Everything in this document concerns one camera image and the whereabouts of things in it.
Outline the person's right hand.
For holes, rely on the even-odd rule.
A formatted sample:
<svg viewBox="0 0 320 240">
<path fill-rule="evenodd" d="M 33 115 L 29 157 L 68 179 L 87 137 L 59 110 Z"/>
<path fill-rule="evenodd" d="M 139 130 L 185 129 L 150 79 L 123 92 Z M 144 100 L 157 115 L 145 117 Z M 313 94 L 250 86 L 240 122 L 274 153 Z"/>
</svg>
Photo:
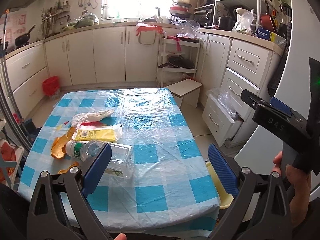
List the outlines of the person's right hand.
<svg viewBox="0 0 320 240">
<path fill-rule="evenodd" d="M 290 202 L 291 222 L 293 228 L 299 226 L 306 217 L 311 190 L 311 174 L 287 164 L 286 177 L 295 190 L 295 195 Z"/>
</svg>

